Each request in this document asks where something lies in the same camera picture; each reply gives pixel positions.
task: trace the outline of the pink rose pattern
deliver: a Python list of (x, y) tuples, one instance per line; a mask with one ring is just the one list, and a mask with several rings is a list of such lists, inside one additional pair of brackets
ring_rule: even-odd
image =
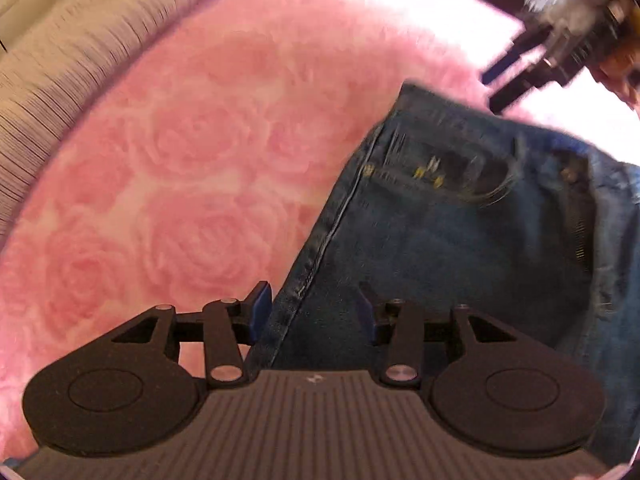
[[(277, 290), (402, 80), (481, 108), (516, 29), (475, 0), (203, 0), (78, 123), (2, 252), (0, 460), (33, 450), (20, 395), (43, 366), (153, 304)], [(625, 158), (616, 106), (585, 75), (511, 115)]]

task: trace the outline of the denim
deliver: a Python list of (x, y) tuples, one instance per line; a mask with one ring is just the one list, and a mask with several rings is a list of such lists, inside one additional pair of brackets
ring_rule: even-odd
[(375, 368), (354, 304), (468, 304), (591, 369), (590, 450), (629, 459), (640, 416), (640, 168), (405, 83), (348, 161), (248, 367)]

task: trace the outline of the jeans pocket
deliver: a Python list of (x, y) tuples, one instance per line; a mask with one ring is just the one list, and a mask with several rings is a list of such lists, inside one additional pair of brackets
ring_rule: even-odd
[(396, 122), (382, 165), (368, 176), (416, 198), (462, 200), (488, 206), (503, 198), (517, 178), (524, 141), (513, 137), (500, 150), (445, 124), (433, 126), (406, 116)]

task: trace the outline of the circular pad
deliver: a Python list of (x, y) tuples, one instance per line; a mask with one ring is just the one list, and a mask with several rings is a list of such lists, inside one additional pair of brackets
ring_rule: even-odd
[(144, 345), (87, 348), (27, 385), (24, 416), (39, 444), (80, 456), (141, 449), (175, 433), (194, 413), (193, 378)]
[(89, 412), (114, 412), (136, 402), (144, 384), (131, 372), (124, 370), (92, 370), (69, 386), (72, 402)]
[(591, 374), (550, 349), (488, 343), (434, 380), (430, 403), (463, 440), (535, 458), (581, 446), (600, 421), (604, 394)]
[(488, 397), (508, 410), (535, 412), (551, 406), (560, 387), (539, 370), (515, 368), (496, 372), (486, 380)]

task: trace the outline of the metal pin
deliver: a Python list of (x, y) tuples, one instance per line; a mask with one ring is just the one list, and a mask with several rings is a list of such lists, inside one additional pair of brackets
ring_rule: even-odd
[(0, 479), (2, 480), (24, 480), (17, 472), (13, 469), (9, 469), (5, 465), (0, 464)]
[(636, 450), (633, 455), (631, 455), (631, 460), (629, 460), (629, 465), (633, 465), (636, 459), (638, 458), (638, 452), (640, 452), (640, 438), (638, 439), (638, 443), (636, 444)]
[(630, 469), (629, 464), (619, 464), (604, 473), (598, 480), (622, 480)]
[(213, 368), (210, 374), (213, 379), (226, 383), (242, 377), (242, 370), (233, 365), (220, 365)]
[(405, 383), (413, 381), (418, 376), (418, 372), (408, 365), (393, 365), (386, 369), (386, 376), (393, 381)]

